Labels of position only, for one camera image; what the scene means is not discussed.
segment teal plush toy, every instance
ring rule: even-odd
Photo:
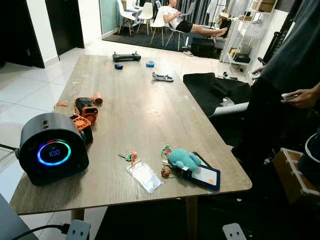
[[[169,155],[169,161],[178,168],[187,167],[190,171],[196,170],[201,164],[201,160],[196,155],[182,148],[173,150]]]

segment black door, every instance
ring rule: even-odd
[[[0,59],[44,68],[27,1],[10,0],[3,1],[2,4]]]
[[[58,55],[84,48],[78,0],[45,0]]]

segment white tile floor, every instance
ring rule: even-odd
[[[114,52],[127,54],[137,51],[142,57],[166,59],[181,76],[191,73],[214,72],[221,75],[227,72],[231,77],[246,81],[229,65],[216,59],[189,57],[181,52],[160,50],[142,46],[97,40],[86,49],[74,48],[60,56],[60,61],[46,69],[21,66],[7,63],[0,69],[0,143],[18,147],[20,133],[24,124],[36,115],[51,112],[58,101],[68,79],[71,76],[79,56],[105,55],[112,56]],[[9,202],[22,176],[18,160],[11,151],[0,148],[0,193]],[[85,220],[92,224],[90,239],[97,234],[100,223],[106,212],[106,207],[97,207],[85,211]],[[69,223],[70,211],[25,215],[21,218],[30,228],[47,224]],[[46,229],[36,233],[40,240],[62,240],[56,229]]]

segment black shorts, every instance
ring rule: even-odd
[[[193,24],[191,22],[183,20],[178,24],[178,26],[176,26],[175,30],[184,32],[184,33],[190,33],[192,26]]]

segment led ring light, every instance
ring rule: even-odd
[[[44,161],[42,158],[41,158],[41,152],[42,150],[47,147],[48,145],[50,144],[63,144],[64,146],[66,146],[67,150],[68,150],[68,153],[66,155],[66,157],[60,161],[57,161],[57,162],[46,162]],[[37,158],[38,158],[38,161],[43,164],[43,165],[46,165],[46,166],[58,166],[58,165],[61,165],[63,164],[65,161],[67,161],[69,159],[71,155],[71,148],[68,144],[66,144],[65,142],[61,141],[61,140],[53,140],[53,141],[50,141],[46,144],[44,144],[38,151],[37,153]]]

